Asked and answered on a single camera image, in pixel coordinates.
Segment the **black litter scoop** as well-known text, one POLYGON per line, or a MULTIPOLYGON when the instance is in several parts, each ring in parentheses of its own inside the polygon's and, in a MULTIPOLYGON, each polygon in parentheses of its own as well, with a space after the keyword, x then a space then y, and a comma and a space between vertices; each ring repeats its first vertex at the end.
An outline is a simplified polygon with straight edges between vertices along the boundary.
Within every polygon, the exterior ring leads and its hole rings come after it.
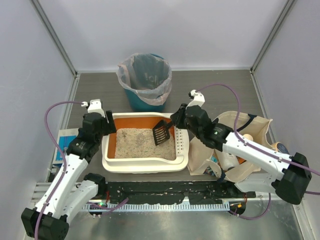
POLYGON ((170 128, 173 126, 173 122, 166 122, 160 120, 152 129, 154 144, 159 146, 170 139, 170 128))

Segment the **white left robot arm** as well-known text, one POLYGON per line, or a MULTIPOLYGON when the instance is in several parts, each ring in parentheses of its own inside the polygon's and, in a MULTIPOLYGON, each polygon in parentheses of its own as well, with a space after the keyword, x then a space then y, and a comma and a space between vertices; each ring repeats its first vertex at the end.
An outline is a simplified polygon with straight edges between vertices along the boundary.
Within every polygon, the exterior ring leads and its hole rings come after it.
POLYGON ((63 240, 77 213, 94 197, 107 191, 106 179, 97 173, 85 175, 73 191, 76 181, 98 152, 103 137, 116 132, 112 111, 88 112, 83 116, 77 137, 66 150, 65 162, 50 187, 32 209, 21 214, 26 234, 37 240, 63 240))

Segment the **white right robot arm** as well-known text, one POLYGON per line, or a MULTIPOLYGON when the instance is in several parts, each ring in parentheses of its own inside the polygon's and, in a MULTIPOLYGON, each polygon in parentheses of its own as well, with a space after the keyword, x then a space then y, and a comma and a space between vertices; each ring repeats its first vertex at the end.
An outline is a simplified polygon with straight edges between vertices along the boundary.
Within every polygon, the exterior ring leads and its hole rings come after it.
POLYGON ((189 130, 209 149, 239 156, 271 174, 269 187, 282 200, 298 205, 312 179, 307 158, 301 153, 280 153, 241 136, 231 127, 213 122, 200 106, 182 104, 170 116, 178 129, 189 130))

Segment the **cat litter sand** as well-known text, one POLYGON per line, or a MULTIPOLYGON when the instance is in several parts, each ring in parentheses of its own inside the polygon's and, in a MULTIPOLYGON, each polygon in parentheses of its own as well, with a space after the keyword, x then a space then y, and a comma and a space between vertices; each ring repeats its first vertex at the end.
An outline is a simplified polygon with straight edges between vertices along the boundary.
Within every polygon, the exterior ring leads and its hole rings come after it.
POLYGON ((151 129, 121 128, 116 133, 115 158, 162 158, 173 161, 176 159, 175 140, 171 135, 166 142, 155 145, 151 129))

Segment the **blue white box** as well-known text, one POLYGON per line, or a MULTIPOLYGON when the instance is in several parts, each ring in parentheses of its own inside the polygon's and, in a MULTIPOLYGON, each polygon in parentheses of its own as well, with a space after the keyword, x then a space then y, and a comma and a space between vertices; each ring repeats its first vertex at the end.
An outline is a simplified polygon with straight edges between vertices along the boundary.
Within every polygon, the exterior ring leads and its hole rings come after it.
MULTIPOLYGON (((61 148, 64 155, 66 155, 66 151, 68 149, 69 144, 77 137, 78 129, 70 128, 70 129, 61 129, 58 132, 57 143, 61 148)), ((52 161, 52 165, 55 167, 61 167, 63 164, 63 157, 61 153, 56 149, 52 161)))

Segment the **white plastic bottle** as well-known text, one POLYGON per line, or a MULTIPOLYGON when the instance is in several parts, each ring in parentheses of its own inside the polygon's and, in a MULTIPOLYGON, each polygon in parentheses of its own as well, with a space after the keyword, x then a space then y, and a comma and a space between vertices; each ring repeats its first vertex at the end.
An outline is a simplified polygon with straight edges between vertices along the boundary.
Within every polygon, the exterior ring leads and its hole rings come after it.
POLYGON ((239 165, 238 159, 235 155, 216 151, 216 156, 218 158, 219 164, 224 171, 228 171, 232 168, 235 168, 239 165))

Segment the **beige canvas tote bag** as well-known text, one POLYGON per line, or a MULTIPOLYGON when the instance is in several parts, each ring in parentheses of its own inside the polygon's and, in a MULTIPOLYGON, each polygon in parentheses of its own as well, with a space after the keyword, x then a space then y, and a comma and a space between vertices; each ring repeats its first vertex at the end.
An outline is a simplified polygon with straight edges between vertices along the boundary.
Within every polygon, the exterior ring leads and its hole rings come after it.
MULTIPOLYGON (((254 142, 271 149, 272 146, 267 141, 267 131, 270 123, 270 119, 241 112, 236 123, 236 128, 239 134, 250 134, 254 142)), ((225 180, 239 183, 253 172, 261 170, 260 167, 246 161, 243 157, 235 155, 239 165, 228 171, 224 171, 220 166, 216 151, 216 149, 208 148, 199 139, 194 137, 189 143, 187 168, 190 175, 196 176, 208 172, 217 178, 225 175, 225 180)))

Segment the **masking tape roll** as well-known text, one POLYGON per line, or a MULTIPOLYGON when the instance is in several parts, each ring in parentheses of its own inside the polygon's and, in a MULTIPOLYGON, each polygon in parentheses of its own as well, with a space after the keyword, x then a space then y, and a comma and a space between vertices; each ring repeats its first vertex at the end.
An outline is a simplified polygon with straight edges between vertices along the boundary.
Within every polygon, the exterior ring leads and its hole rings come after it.
POLYGON ((272 149, 279 153, 289 154, 288 149, 281 142, 275 142, 271 145, 272 149))

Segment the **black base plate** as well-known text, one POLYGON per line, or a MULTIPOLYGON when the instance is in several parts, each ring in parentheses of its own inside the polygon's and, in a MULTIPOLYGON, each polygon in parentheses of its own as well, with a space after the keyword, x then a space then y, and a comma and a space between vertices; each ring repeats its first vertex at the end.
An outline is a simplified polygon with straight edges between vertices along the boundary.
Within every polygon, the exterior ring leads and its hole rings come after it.
POLYGON ((110 200, 112 204, 127 198, 131 205, 179 205, 185 197, 191 205, 204 205, 221 204, 223 199, 253 199, 256 193, 242 192, 226 181, 119 181, 107 183, 94 198, 110 200))

